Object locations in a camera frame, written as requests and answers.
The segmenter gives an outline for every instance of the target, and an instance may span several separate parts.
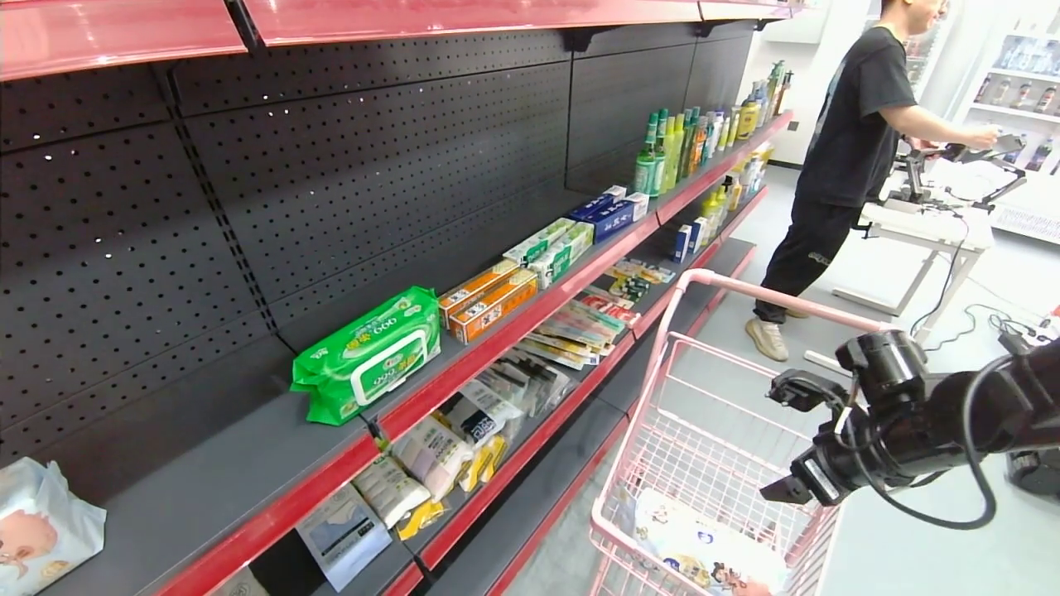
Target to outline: blue box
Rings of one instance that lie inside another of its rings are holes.
[[[615,205],[586,217],[585,223],[593,224],[595,228],[593,242],[599,244],[633,224],[636,208],[637,206],[629,200],[619,200]]]
[[[625,189],[622,187],[612,187],[607,189],[607,192],[571,211],[570,218],[576,222],[588,222],[589,217],[614,206],[623,198],[625,198]]]

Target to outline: gray floor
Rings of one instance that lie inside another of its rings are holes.
[[[759,246],[743,276],[747,281],[761,280],[770,255],[783,235],[795,175],[788,170],[771,169],[768,198],[735,234]],[[844,285],[897,302],[924,255],[921,249],[887,240],[851,238],[826,276],[805,297],[872,315],[832,297],[831,290]],[[955,303],[936,327],[934,341],[969,329],[970,316],[962,311],[971,304],[1000,309],[1018,320],[1032,320],[1056,306],[1060,297],[1060,276],[1055,275],[1058,262],[1058,247],[999,235],[997,247],[980,259],[972,274],[973,281],[961,288]],[[907,328],[930,311],[944,277],[946,263],[940,262],[908,311],[895,322]],[[755,352],[743,333],[742,326],[749,316],[749,299],[726,298],[700,338],[754,362],[776,367]],[[976,331],[935,352],[931,361],[933,370],[975,369],[1003,353],[995,333],[987,325],[989,312],[979,306],[971,306],[969,312],[976,316]],[[816,372],[822,370],[802,362],[797,354],[807,349],[830,353],[850,337],[848,330],[817,319],[794,320],[784,331],[791,352],[796,355],[789,364]],[[934,346],[934,341],[929,341],[928,347]],[[823,421],[817,413],[793,420],[787,413],[762,403],[761,396],[767,383],[745,371],[732,372],[731,365],[705,361],[701,356],[695,366],[682,363],[675,370],[677,374],[686,373],[697,386],[708,387],[797,431],[812,433]],[[704,416],[687,391],[684,395],[674,391],[671,396],[668,407],[692,423],[714,430],[711,424],[717,426],[717,417]],[[1060,504],[1013,490],[1002,478],[1004,460],[1001,457],[988,458],[985,467],[997,494],[999,513],[994,523],[972,532],[928,526],[891,510],[868,491],[853,495],[847,502],[819,596],[1055,595],[1060,584],[1060,566],[1056,564],[1056,550],[1060,547]],[[589,593],[600,557],[588,540],[588,511],[606,471],[606,464],[598,470],[508,594],[580,596]],[[925,512],[954,520],[972,519],[982,508],[982,497],[966,471],[949,474],[930,488],[902,494],[899,498]]]

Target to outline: pink shopping cart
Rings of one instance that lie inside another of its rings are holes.
[[[690,362],[704,356],[720,358],[727,363],[725,366],[747,369],[764,378],[763,387],[778,373],[670,331],[677,304],[693,281],[767,300],[861,332],[890,328],[712,271],[695,269],[682,275],[659,322],[631,424],[594,504],[590,538],[604,557],[593,594],[716,593],[705,588],[702,580],[695,581],[695,573],[673,568],[630,536],[630,503],[651,490],[781,554],[790,569],[782,594],[815,596],[827,569],[842,508],[824,508],[812,502],[807,506],[770,503],[759,495],[760,488],[785,476],[789,462],[811,445],[809,436],[791,427],[805,425],[806,416],[801,415],[796,422],[798,413],[772,403],[763,403],[763,407],[772,406],[774,410],[756,413],[746,400],[738,405],[690,383],[689,375],[682,374],[683,370],[689,370]],[[704,415],[696,418],[710,421],[709,427],[693,425],[668,409],[667,396],[674,390],[686,396],[695,391],[697,414]],[[785,416],[792,418],[791,424]],[[739,591],[731,594],[741,596]]]

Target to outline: hand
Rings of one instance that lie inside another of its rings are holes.
[[[965,130],[965,144],[973,150],[986,151],[993,148],[1001,136],[1001,128],[990,124],[973,126]]]

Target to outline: refrigerator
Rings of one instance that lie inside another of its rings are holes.
[[[996,203],[993,227],[1060,244],[1060,0],[994,1],[990,12],[960,17],[968,39],[947,52],[942,70],[965,75],[960,85],[948,84],[957,93],[946,116],[1024,138],[1026,147],[1005,160],[1025,170],[1028,181]],[[985,194],[1014,177],[984,173],[966,192]]]

